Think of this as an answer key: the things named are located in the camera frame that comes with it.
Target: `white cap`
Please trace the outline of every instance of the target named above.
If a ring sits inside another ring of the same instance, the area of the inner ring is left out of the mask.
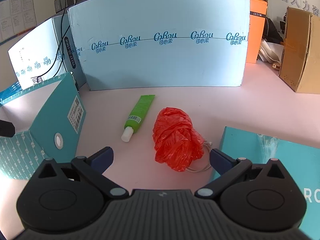
[[[126,127],[124,129],[122,136],[121,136],[121,140],[123,140],[124,142],[128,142],[130,140],[132,134],[133,134],[133,128],[130,126]]]

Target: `person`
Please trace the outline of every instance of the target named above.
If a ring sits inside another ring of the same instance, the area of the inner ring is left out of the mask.
[[[268,17],[265,18],[262,38],[265,39],[267,42],[272,42],[277,44],[280,44],[280,42],[283,42],[283,39],[278,33],[278,30],[276,29],[271,19]]]

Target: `green tube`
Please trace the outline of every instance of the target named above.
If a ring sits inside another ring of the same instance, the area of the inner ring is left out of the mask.
[[[154,98],[155,95],[145,95],[140,97],[125,122],[124,132],[121,136],[121,139],[124,142],[128,142],[132,134],[137,132]]]

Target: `pink tabletop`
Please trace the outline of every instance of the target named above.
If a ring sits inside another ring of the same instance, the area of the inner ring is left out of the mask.
[[[155,94],[151,108],[130,142],[121,140],[128,114],[140,95]],[[90,156],[105,146],[114,151],[114,162],[104,175],[131,191],[191,189],[205,185],[212,169],[175,172],[155,162],[152,129],[159,111],[177,107],[191,117],[194,128],[213,147],[219,147],[225,126],[275,136],[320,148],[320,95],[294,93],[269,64],[246,64],[241,87],[166,87],[89,91],[80,96],[87,111],[76,155]],[[206,153],[192,167],[208,162]],[[0,193],[0,229],[12,239],[22,229],[15,202],[26,181],[9,180]]]

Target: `open teal box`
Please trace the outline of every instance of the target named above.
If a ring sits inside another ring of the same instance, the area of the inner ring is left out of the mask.
[[[278,158],[307,201],[300,229],[312,239],[320,239],[320,149],[226,127],[220,150],[235,159],[245,157],[252,163]],[[213,172],[211,181],[217,177],[219,174]]]
[[[69,162],[76,154],[85,109],[70,72],[0,102],[0,119],[12,138],[0,137],[0,176],[30,179],[45,158]]]

